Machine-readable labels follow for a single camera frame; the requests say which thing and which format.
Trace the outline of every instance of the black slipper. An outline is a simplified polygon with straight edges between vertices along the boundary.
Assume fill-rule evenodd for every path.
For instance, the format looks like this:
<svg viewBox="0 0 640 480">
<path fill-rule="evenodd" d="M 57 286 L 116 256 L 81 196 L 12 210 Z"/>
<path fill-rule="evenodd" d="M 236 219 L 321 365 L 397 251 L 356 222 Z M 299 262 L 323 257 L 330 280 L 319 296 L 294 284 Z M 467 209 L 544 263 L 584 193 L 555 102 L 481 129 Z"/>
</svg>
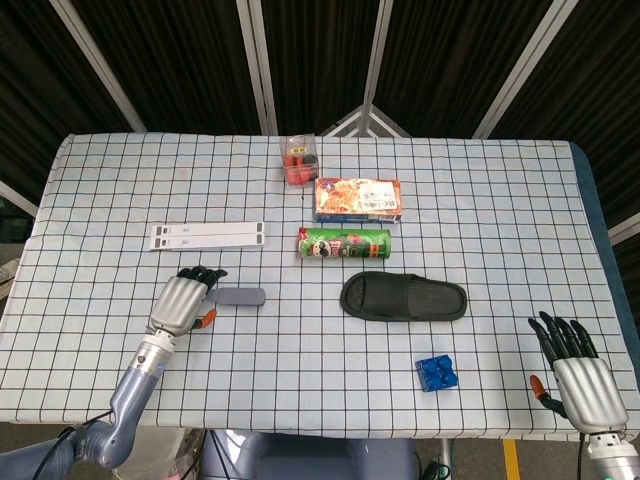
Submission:
<svg viewBox="0 0 640 480">
<path fill-rule="evenodd" d="M 442 322 L 467 310 L 467 294 L 453 283 L 411 274 L 362 272 L 342 288 L 345 312 L 365 320 Z"/>
</svg>

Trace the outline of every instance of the pringles can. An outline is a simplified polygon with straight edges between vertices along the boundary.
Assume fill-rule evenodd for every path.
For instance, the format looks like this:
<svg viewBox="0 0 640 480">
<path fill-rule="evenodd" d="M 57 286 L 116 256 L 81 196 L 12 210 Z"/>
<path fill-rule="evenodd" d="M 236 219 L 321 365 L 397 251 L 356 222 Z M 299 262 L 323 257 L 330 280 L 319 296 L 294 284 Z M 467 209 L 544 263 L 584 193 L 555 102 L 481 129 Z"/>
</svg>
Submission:
<svg viewBox="0 0 640 480">
<path fill-rule="evenodd" d="M 298 254 L 319 258 L 389 258 L 389 230 L 343 230 L 305 228 L 298 230 Z"/>
</svg>

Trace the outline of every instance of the grid tablecloth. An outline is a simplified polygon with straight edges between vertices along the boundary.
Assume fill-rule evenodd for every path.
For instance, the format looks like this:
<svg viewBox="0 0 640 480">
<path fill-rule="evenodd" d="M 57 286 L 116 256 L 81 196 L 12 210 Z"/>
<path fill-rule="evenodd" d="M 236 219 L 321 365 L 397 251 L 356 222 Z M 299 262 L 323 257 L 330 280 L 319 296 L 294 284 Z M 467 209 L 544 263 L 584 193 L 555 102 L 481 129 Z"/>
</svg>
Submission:
<svg viewBox="0 0 640 480">
<path fill-rule="evenodd" d="M 229 272 L 221 285 L 261 286 L 267 301 L 219 306 L 213 329 L 180 338 L 144 424 L 565 438 L 570 424 L 527 391 L 531 374 L 555 391 L 527 324 L 546 310 L 592 333 L 630 430 L 640 427 L 567 143 L 318 138 L 318 149 L 324 176 L 402 182 L 390 259 L 297 258 L 313 194 L 285 185 L 277 138 L 68 137 L 0 324 L 0 420 L 79 422 L 107 409 L 164 283 L 202 264 Z M 148 251 L 153 225 L 263 219 L 262 249 Z M 458 283 L 467 313 L 431 324 L 345 315 L 340 290 L 363 269 Z M 460 386 L 423 393 L 414 362 L 439 354 Z"/>
</svg>

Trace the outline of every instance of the blue toy block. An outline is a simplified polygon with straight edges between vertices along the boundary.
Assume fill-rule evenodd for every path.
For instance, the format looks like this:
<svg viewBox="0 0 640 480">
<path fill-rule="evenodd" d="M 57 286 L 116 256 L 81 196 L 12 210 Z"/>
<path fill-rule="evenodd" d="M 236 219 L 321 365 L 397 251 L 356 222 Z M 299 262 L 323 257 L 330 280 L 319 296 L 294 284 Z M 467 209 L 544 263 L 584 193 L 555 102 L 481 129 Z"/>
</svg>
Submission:
<svg viewBox="0 0 640 480">
<path fill-rule="evenodd" d="M 418 360 L 416 368 L 423 392 L 435 392 L 458 385 L 458 376 L 453 371 L 449 355 Z"/>
</svg>

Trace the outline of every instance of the gray plastic tool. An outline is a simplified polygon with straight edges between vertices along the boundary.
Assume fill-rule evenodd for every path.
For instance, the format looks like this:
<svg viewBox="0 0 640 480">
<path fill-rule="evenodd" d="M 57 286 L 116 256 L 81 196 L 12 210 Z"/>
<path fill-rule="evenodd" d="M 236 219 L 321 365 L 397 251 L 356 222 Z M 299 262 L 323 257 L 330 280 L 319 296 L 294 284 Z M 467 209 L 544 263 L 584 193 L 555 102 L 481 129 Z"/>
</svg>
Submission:
<svg viewBox="0 0 640 480">
<path fill-rule="evenodd" d="M 264 305 L 265 299 L 262 288 L 218 288 L 207 295 L 207 300 L 220 305 Z"/>
</svg>

